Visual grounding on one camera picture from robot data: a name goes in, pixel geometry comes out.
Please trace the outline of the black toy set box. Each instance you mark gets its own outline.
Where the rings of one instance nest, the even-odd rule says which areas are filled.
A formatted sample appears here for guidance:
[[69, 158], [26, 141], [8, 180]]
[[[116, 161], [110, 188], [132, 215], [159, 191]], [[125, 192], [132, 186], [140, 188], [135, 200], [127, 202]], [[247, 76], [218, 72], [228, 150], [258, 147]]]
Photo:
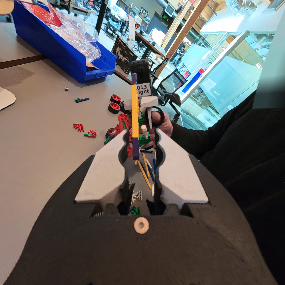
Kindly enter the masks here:
[[112, 48], [112, 53], [116, 55], [116, 64], [124, 73], [129, 74], [130, 65], [137, 60], [138, 56], [118, 35]]

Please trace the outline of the person's right forearm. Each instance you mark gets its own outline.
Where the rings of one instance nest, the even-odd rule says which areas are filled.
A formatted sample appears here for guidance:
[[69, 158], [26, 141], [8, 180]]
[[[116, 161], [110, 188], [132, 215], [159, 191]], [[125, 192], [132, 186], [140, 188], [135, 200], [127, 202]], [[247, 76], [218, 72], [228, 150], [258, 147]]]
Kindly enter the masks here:
[[207, 130], [187, 129], [172, 122], [172, 134], [170, 138], [189, 154], [194, 155], [197, 159], [202, 158], [203, 155], [215, 148], [223, 135], [226, 134], [226, 131], [235, 122], [252, 109], [255, 94], [256, 91], [252, 92], [248, 98], [228, 111], [217, 123]]

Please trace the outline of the red orange printed packet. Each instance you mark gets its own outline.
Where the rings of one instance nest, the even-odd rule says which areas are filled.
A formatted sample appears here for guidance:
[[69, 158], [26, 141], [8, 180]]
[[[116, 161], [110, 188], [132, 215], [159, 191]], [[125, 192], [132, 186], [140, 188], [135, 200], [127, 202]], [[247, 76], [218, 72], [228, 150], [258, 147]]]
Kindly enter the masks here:
[[29, 3], [22, 2], [24, 7], [28, 9], [31, 13], [37, 16], [40, 20], [42, 20], [45, 24], [51, 26], [60, 27], [62, 26], [62, 22], [59, 19], [56, 10], [48, 3], [48, 10], [45, 10], [39, 5], [33, 5]]

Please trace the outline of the wooden support post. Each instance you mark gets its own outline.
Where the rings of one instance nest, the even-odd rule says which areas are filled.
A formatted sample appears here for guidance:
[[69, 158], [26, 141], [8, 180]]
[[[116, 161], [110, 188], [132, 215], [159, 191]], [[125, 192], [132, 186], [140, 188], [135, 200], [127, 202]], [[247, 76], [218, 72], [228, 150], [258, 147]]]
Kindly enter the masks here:
[[[197, 18], [200, 16], [206, 5], [208, 4], [208, 0], [200, 0], [196, 1], [196, 6], [194, 7], [193, 11], [191, 12], [190, 16], [186, 20], [185, 24], [182, 26], [180, 32], [174, 39], [173, 43], [171, 44], [170, 48], [166, 51], [166, 55], [164, 55], [164, 58], [171, 58], [175, 51], [179, 48], [180, 43], [183, 41], [183, 39], [186, 37], [187, 33], [190, 31], [190, 29], [193, 27], [194, 23], [196, 22]], [[185, 3], [183, 11], [181, 11], [180, 14], [175, 18], [174, 22], [172, 23], [169, 31], [167, 32], [162, 47], [166, 47], [167, 43], [171, 39], [172, 35], [176, 31], [177, 27], [180, 25], [182, 19], [184, 18], [185, 14], [188, 12], [188, 10], [191, 7], [192, 2], [187, 1]]]

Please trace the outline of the blue storage bin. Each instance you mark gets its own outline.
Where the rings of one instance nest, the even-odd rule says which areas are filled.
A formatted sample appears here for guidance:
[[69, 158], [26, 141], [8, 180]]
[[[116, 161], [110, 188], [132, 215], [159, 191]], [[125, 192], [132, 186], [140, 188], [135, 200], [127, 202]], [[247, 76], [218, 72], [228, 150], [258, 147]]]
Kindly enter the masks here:
[[88, 71], [86, 57], [60, 37], [47, 24], [30, 12], [24, 5], [15, 1], [12, 17], [17, 35], [45, 55], [79, 83], [95, 80], [112, 75], [115, 70], [116, 56], [98, 43], [102, 53], [94, 60], [93, 65], [98, 68]]

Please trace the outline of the person's right hand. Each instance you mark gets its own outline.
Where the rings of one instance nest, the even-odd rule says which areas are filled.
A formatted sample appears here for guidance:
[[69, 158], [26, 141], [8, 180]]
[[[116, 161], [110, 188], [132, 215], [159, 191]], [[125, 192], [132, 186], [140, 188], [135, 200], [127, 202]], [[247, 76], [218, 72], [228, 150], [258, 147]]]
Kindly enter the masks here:
[[[152, 118], [152, 125], [153, 124], [159, 124], [158, 128], [162, 130], [167, 136], [171, 137], [172, 132], [173, 132], [173, 125], [172, 122], [170, 121], [169, 117], [167, 114], [164, 112], [164, 121], [161, 122], [161, 113], [159, 111], [151, 111], [151, 118]], [[150, 129], [149, 124], [146, 124], [148, 133], [150, 134], [151, 141], [144, 146], [144, 149], [151, 149], [151, 148], [156, 148], [155, 144], [155, 127], [152, 126], [152, 129]]]

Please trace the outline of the black pole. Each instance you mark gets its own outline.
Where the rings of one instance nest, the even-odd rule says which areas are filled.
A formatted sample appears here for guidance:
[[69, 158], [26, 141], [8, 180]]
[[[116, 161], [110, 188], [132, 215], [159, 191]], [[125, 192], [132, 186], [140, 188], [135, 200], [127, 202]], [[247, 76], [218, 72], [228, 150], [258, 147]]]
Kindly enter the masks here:
[[106, 8], [107, 8], [107, 4], [108, 4], [108, 0], [102, 0], [101, 2], [101, 7], [98, 13], [98, 19], [97, 19], [97, 23], [95, 26], [95, 29], [97, 30], [97, 33], [99, 35], [100, 30], [101, 30], [101, 26], [102, 26], [102, 22], [105, 16], [105, 12], [106, 12]]

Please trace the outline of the black office chair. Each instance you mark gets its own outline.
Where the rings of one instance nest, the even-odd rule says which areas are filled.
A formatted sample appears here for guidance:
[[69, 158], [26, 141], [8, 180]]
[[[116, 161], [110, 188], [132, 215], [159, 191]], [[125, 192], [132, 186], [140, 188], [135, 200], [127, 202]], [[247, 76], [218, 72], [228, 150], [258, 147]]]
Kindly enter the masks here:
[[154, 95], [158, 96], [159, 106], [165, 106], [167, 103], [175, 111], [172, 122], [177, 123], [181, 115], [180, 111], [174, 106], [181, 106], [180, 96], [176, 91], [187, 82], [187, 80], [175, 69], [167, 77], [165, 77], [158, 85], [157, 88], [154, 88], [153, 85], [155, 81], [159, 78], [159, 71], [167, 64], [169, 58], [165, 58], [157, 67], [151, 71], [151, 84]]

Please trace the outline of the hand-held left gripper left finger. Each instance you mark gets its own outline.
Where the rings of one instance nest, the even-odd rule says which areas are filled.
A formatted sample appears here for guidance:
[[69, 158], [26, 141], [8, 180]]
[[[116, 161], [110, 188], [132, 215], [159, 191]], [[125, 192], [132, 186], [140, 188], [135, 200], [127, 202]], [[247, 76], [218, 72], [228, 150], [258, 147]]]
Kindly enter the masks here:
[[129, 178], [124, 166], [128, 158], [129, 130], [123, 130], [96, 152], [75, 197], [76, 203], [114, 204], [120, 214], [130, 209]]

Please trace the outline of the clear plastic bag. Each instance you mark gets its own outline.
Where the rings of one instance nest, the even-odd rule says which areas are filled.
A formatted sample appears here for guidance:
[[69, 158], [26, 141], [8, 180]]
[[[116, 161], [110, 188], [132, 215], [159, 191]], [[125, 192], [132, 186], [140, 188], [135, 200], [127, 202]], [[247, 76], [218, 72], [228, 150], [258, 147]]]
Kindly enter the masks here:
[[59, 19], [62, 23], [61, 26], [51, 25], [51, 29], [86, 57], [87, 67], [99, 69], [93, 64], [95, 59], [102, 56], [97, 44], [98, 33], [95, 29], [82, 19], [64, 14], [53, 6], [49, 7], [49, 11], [54, 20]]

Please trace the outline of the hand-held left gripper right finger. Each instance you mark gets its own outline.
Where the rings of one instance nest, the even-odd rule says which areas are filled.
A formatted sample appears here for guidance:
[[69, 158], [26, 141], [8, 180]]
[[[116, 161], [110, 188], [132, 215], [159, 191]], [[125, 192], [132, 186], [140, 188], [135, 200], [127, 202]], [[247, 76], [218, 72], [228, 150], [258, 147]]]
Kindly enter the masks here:
[[193, 216], [190, 206], [207, 204], [209, 199], [188, 152], [159, 129], [155, 144], [153, 214]]

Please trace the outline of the white document stand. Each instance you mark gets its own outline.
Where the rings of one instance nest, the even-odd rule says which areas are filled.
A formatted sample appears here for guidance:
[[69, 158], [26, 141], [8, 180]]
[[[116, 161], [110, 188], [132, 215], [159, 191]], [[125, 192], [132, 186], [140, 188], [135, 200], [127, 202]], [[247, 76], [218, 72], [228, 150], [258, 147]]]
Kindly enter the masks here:
[[[14, 0], [0, 1], [0, 15], [10, 14], [14, 9]], [[16, 101], [16, 97], [10, 91], [0, 88], [0, 110], [12, 105]]]

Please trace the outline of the red and green toy model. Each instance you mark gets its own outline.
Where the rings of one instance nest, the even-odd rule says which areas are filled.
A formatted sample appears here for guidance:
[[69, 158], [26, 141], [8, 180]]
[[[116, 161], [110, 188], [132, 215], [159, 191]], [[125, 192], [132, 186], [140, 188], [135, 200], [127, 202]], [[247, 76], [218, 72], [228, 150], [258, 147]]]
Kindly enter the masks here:
[[[115, 134], [114, 136], [117, 136], [121, 131], [128, 129], [130, 134], [129, 134], [129, 143], [132, 144], [133, 142], [133, 137], [132, 137], [132, 116], [130, 113], [128, 114], [119, 114], [118, 115], [118, 124], [115, 127]], [[141, 112], [141, 118], [138, 118], [138, 123], [139, 126], [144, 124], [144, 117]], [[107, 144], [110, 141], [110, 136], [106, 139], [104, 144]], [[128, 152], [128, 158], [133, 156], [133, 148], [131, 145], [128, 145], [127, 147], [127, 152]]]

